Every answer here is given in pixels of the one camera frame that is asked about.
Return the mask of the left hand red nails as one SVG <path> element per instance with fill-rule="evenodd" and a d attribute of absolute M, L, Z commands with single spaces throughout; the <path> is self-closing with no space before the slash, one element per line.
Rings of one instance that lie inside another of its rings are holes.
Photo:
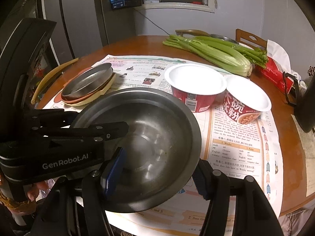
<path fill-rule="evenodd" d="M 34 213 L 36 211 L 36 198 L 39 196 L 40 190 L 49 190 L 49 186 L 45 181 L 32 184 L 27 192 L 22 188 L 27 200 L 13 200 L 13 197 L 8 194 L 8 182 L 1 174 L 1 204 L 7 207 L 13 215 L 24 216 Z"/>

